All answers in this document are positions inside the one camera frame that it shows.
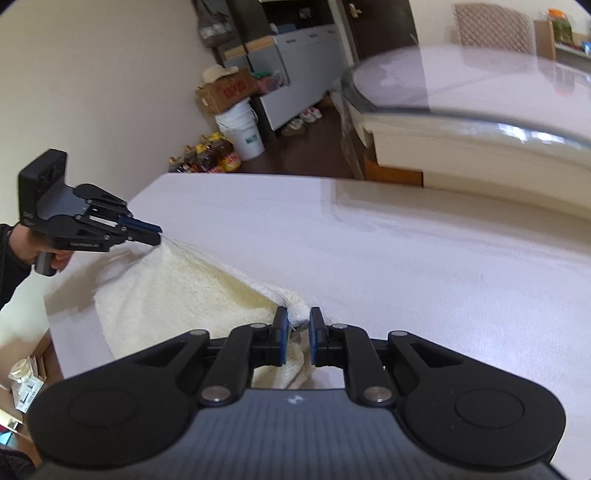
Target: ribbed black surface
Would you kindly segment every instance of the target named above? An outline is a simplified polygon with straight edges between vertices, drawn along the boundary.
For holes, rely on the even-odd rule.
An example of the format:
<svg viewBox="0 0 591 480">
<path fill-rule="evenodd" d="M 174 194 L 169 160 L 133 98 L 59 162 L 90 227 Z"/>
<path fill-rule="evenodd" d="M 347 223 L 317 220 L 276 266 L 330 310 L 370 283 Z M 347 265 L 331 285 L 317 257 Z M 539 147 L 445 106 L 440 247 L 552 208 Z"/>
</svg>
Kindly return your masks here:
<svg viewBox="0 0 591 480">
<path fill-rule="evenodd" d="M 431 458 L 392 414 L 352 403 L 344 390 L 247 390 L 209 408 L 166 452 L 111 471 L 44 466 L 34 480 L 556 480 L 545 465 L 470 472 Z"/>
</svg>

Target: small box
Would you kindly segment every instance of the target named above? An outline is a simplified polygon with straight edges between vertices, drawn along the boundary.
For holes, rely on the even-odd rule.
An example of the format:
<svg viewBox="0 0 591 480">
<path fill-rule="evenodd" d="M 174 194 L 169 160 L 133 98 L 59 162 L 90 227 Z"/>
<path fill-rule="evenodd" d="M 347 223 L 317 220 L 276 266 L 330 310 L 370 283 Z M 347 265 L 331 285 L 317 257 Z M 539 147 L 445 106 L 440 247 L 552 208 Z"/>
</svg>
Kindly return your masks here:
<svg viewBox="0 0 591 480">
<path fill-rule="evenodd" d="M 12 396 L 14 397 L 15 408 L 26 413 L 43 386 L 44 378 L 42 376 L 44 375 L 44 366 L 42 366 L 43 373 L 40 374 L 35 357 L 27 357 L 23 361 L 25 362 L 25 367 L 28 367 L 27 376 L 22 381 L 12 383 Z M 20 366 L 21 369 L 24 369 L 21 366 L 23 361 L 18 362 L 12 368 L 15 369 L 15 367 Z"/>
<path fill-rule="evenodd" d="M 256 93 L 256 82 L 248 69 L 222 77 L 195 90 L 196 103 L 210 115 L 225 112 L 231 106 Z"/>
</svg>

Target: shoe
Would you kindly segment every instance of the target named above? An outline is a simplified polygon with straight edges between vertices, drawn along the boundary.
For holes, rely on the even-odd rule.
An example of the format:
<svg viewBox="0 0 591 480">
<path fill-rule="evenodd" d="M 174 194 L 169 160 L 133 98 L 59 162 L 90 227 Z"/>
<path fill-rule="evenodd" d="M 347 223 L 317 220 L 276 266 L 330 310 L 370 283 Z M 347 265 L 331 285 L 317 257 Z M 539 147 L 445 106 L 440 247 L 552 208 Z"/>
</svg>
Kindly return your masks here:
<svg viewBox="0 0 591 480">
<path fill-rule="evenodd" d="M 307 124 L 313 124 L 314 122 L 316 122 L 316 117 L 312 112 L 310 112 L 309 108 L 307 108 L 303 112 L 300 112 L 300 118 Z"/>
<path fill-rule="evenodd" d="M 301 118 L 292 118 L 288 123 L 294 125 L 296 128 L 304 126 L 304 121 Z"/>
<path fill-rule="evenodd" d="M 308 110 L 312 115 L 314 115 L 314 118 L 316 118 L 317 120 L 320 120 L 322 118 L 322 113 L 320 113 L 320 110 L 318 110 L 315 106 L 308 108 Z"/>
<path fill-rule="evenodd" d="M 281 129 L 281 135 L 284 137 L 293 137 L 305 133 L 304 122 L 299 118 L 290 120 L 287 125 Z"/>
</svg>

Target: wooden door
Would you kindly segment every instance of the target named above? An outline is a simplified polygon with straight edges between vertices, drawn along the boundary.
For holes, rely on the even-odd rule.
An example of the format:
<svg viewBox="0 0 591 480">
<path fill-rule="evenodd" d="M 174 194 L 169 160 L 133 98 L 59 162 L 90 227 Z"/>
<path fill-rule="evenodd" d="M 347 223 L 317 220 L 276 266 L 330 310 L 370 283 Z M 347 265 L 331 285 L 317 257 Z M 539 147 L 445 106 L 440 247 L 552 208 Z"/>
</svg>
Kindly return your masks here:
<svg viewBox="0 0 591 480">
<path fill-rule="evenodd" d="M 417 30 L 408 0 L 341 0 L 359 60 L 416 45 Z"/>
</svg>

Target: white cabinet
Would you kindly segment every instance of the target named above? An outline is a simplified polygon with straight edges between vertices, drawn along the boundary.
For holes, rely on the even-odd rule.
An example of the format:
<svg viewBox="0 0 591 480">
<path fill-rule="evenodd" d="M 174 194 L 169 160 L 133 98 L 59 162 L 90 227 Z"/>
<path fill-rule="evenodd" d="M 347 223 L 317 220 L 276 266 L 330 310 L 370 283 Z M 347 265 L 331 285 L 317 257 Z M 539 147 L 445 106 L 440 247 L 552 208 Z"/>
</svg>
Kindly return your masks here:
<svg viewBox="0 0 591 480">
<path fill-rule="evenodd" d="M 274 37 L 290 84 L 261 97 L 267 119 L 277 130 L 322 99 L 347 69 L 335 25 L 306 28 Z"/>
</svg>

